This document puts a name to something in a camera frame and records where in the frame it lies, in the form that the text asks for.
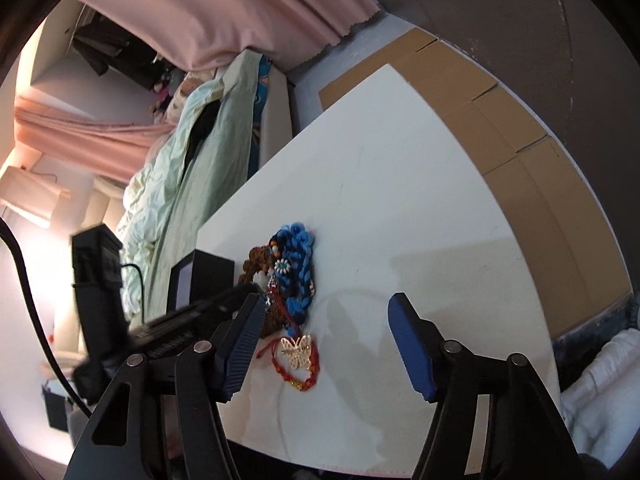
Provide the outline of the gold butterfly ornament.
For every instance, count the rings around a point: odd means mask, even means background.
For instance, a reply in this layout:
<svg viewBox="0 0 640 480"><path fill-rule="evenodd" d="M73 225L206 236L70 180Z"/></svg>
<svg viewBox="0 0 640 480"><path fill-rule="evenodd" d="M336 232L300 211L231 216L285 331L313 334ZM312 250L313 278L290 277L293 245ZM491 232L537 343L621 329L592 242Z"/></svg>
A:
<svg viewBox="0 0 640 480"><path fill-rule="evenodd" d="M281 353L288 360L293 370L309 370L311 368L312 338L305 334L297 339L283 337L280 339Z"/></svg>

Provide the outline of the black jewelry box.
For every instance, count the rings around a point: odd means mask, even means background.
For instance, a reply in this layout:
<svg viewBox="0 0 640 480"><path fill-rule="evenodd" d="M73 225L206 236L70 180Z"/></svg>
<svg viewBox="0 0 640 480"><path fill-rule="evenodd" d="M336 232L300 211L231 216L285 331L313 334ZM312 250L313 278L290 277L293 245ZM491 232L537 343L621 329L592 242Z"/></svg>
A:
<svg viewBox="0 0 640 480"><path fill-rule="evenodd" d="M233 287L234 262L194 249L170 271L167 312L212 299Z"/></svg>

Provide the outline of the light green duvet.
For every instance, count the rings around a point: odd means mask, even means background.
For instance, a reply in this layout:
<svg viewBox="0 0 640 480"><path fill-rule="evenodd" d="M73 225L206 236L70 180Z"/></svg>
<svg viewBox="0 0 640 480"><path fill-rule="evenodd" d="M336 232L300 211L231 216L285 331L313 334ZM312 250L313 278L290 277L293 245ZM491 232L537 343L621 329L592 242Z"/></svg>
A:
<svg viewBox="0 0 640 480"><path fill-rule="evenodd" d="M250 175L254 119L270 62L245 50L186 99L175 131L129 181L116 235L122 242L125 318L165 310L171 267L195 247L200 227Z"/></svg>

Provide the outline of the flat brown cardboard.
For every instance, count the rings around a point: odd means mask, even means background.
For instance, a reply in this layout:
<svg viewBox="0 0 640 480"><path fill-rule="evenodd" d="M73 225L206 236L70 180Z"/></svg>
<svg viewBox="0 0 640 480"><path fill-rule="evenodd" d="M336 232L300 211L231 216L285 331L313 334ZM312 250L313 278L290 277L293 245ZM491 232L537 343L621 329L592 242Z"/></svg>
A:
<svg viewBox="0 0 640 480"><path fill-rule="evenodd" d="M322 107L384 65L430 104L494 193L552 337L630 297L613 230L573 159L493 76L448 44L411 29L327 84L319 93Z"/></svg>

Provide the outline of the pink curtain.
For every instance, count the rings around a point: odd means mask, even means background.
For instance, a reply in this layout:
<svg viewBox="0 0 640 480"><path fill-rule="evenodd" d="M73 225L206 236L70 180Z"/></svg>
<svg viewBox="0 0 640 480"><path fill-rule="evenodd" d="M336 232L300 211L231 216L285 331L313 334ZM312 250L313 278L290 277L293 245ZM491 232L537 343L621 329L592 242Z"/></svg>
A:
<svg viewBox="0 0 640 480"><path fill-rule="evenodd" d="M174 130L166 122L98 122L21 96L14 102L16 142L122 182L129 181L144 166L155 142Z"/></svg>
<svg viewBox="0 0 640 480"><path fill-rule="evenodd" d="M186 72L229 63L245 49L287 72L378 13L375 0L79 0Z"/></svg>

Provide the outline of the white sock foot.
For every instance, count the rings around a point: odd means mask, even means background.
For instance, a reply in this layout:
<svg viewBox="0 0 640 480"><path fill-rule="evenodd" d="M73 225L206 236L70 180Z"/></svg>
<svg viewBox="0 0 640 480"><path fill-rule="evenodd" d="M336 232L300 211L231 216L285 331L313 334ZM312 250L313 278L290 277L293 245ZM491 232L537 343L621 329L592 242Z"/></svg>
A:
<svg viewBox="0 0 640 480"><path fill-rule="evenodd" d="M613 467L639 430L639 331L605 344L561 394L561 408L577 451Z"/></svg>

